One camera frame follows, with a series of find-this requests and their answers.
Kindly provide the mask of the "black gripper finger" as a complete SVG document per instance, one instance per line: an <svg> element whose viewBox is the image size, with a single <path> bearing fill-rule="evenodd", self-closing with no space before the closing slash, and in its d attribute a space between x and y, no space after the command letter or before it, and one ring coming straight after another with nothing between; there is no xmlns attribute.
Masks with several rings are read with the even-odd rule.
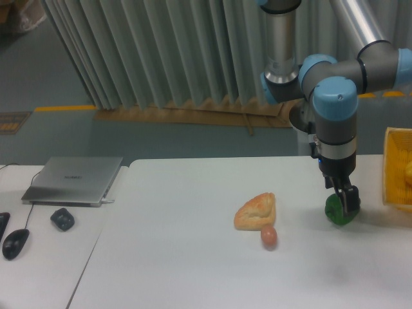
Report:
<svg viewBox="0 0 412 309"><path fill-rule="evenodd" d="M351 184L348 177L339 179L337 195L344 214L355 214L359 211L359 190Z"/></svg>
<svg viewBox="0 0 412 309"><path fill-rule="evenodd" d="M339 192L339 179L333 176L324 176L325 188L330 189L333 188L334 194L338 194Z"/></svg>

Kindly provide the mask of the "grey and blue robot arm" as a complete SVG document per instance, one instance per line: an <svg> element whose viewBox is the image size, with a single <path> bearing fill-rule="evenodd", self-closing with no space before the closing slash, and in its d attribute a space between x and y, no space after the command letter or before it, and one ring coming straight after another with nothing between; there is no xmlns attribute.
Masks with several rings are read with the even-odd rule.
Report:
<svg viewBox="0 0 412 309"><path fill-rule="evenodd" d="M386 39L367 1L332 1L331 6L355 53L350 61L314 54L295 59L295 17L299 1L259 1L267 27L268 63L261 74L271 104L303 98L292 110L293 126L308 135L313 158L333 188L343 216L360 209L350 182L356 166L358 95L411 82L411 50Z"/></svg>

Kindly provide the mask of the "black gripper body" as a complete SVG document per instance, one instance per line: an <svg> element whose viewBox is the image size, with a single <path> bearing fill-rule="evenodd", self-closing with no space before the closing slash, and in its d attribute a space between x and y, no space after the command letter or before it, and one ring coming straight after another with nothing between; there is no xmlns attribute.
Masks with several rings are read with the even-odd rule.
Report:
<svg viewBox="0 0 412 309"><path fill-rule="evenodd" d="M320 171L329 177L347 177L356 167L356 153L343 159L330 159L323 156L318 158Z"/></svg>

